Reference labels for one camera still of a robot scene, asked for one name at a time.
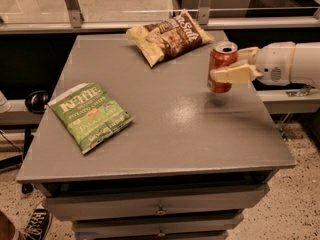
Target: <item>cable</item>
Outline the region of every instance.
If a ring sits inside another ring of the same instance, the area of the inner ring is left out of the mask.
[[[4,131],[0,130],[0,134],[2,135],[2,137],[11,144],[12,147],[14,147],[15,149],[19,150],[20,152],[23,152],[23,150],[21,148],[19,148],[16,144],[14,144],[11,140],[9,140],[6,136]]]

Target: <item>gray tabletop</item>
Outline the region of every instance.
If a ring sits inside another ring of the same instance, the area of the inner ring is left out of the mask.
[[[226,39],[214,31],[215,40]],[[84,156],[47,109],[17,176],[64,182],[287,168],[294,165],[252,85],[224,95],[206,87],[213,44],[150,69],[123,34],[79,36],[54,96],[100,83],[134,122]]]

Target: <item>brown chip bag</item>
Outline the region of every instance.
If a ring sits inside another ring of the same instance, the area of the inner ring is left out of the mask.
[[[151,67],[157,62],[187,53],[214,39],[186,10],[158,24],[133,27],[127,35],[142,51]]]

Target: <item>green chip bag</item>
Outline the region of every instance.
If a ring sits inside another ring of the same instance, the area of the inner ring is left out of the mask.
[[[51,100],[48,105],[76,140],[82,154],[133,120],[97,83],[79,84]]]

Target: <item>snack bag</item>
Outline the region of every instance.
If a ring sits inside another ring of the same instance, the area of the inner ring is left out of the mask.
[[[97,83],[83,83],[51,100],[48,105],[86,154],[132,122]]]
[[[175,58],[214,40],[186,10],[182,10],[179,16],[158,24],[130,28],[126,33],[142,51],[151,67],[157,62]]]

